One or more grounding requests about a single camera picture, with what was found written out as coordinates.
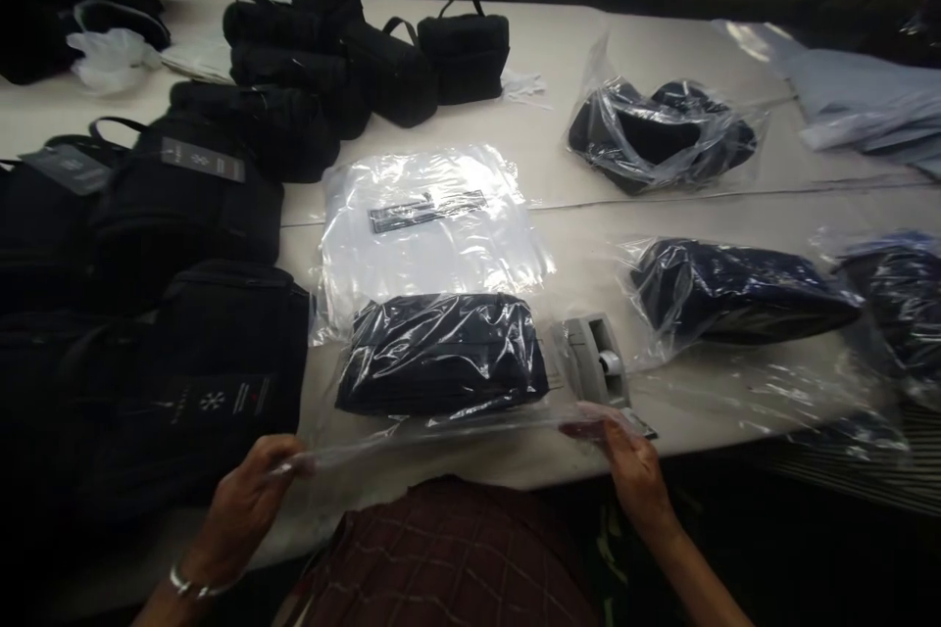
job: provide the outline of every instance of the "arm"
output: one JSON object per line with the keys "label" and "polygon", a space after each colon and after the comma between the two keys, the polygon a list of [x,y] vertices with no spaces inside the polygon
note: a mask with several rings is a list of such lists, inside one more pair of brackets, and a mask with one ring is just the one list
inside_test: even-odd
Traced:
{"label": "arm", "polygon": [[657,450],[605,421],[605,454],[618,500],[697,627],[750,627],[738,603],[686,534],[669,503]]}
{"label": "arm", "polygon": [[197,600],[199,588],[235,583],[274,524],[293,480],[269,471],[280,461],[304,451],[293,436],[263,436],[242,464],[219,483],[212,506],[196,540],[178,565],[179,576],[195,589],[181,596],[164,578],[132,627],[188,627],[209,611],[211,598]]}

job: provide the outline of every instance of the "silver bracelet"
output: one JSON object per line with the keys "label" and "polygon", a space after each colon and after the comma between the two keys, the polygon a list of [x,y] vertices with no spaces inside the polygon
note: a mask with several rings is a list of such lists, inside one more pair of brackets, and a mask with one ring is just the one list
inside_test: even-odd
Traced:
{"label": "silver bracelet", "polygon": [[[241,580],[241,576],[236,578],[234,581],[229,583],[226,586],[221,586],[219,588],[211,588],[210,586],[202,586],[196,593],[196,600],[205,600],[206,598],[214,598],[215,596],[220,596],[222,593],[225,593],[232,589],[232,587]],[[170,583],[176,589],[176,594],[181,598],[190,594],[191,591],[196,589],[196,586],[193,585],[192,581],[188,581],[179,575],[179,563],[174,563],[170,569]]]}

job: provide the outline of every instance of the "hang tag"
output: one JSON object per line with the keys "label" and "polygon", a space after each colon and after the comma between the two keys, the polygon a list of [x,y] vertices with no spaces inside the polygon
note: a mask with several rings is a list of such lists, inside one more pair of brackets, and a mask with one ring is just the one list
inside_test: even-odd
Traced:
{"label": "hang tag", "polygon": [[245,163],[242,160],[188,142],[180,142],[172,137],[164,137],[161,159],[164,164],[174,167],[193,169],[229,181],[245,183]]}
{"label": "hang tag", "polygon": [[101,191],[111,174],[109,168],[68,144],[21,155],[20,160],[78,196]]}
{"label": "hang tag", "polygon": [[431,194],[423,194],[424,201],[401,206],[370,211],[372,232],[384,233],[390,230],[401,230],[412,225],[419,225],[439,218],[457,216],[471,211],[480,211],[487,207],[487,200],[482,191],[466,191],[453,196],[434,198]]}
{"label": "hang tag", "polygon": [[274,383],[273,374],[177,377],[163,402],[173,406],[170,426],[230,424],[265,413]]}

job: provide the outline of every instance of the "tape roll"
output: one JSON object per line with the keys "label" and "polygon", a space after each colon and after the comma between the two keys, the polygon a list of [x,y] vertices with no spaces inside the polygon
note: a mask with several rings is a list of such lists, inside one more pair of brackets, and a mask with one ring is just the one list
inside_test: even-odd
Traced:
{"label": "tape roll", "polygon": [[624,372],[624,366],[614,351],[601,351],[598,354],[598,362],[605,371],[605,377],[619,377]]}

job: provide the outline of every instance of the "person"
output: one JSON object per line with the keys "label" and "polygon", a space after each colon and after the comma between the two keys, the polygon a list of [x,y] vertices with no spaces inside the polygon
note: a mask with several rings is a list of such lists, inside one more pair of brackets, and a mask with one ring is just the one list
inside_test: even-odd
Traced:
{"label": "person", "polygon": [[[624,513],[699,627],[751,621],[683,530],[653,444],[595,422]],[[585,426],[563,429],[585,436]],[[259,439],[219,484],[182,561],[134,627],[196,624],[214,591],[234,584],[271,529],[292,475],[270,470],[304,450],[292,436]],[[189,584],[188,590],[180,585]],[[590,625],[601,622],[568,532],[534,496],[446,477],[399,500],[347,512],[291,591],[277,625]]]}

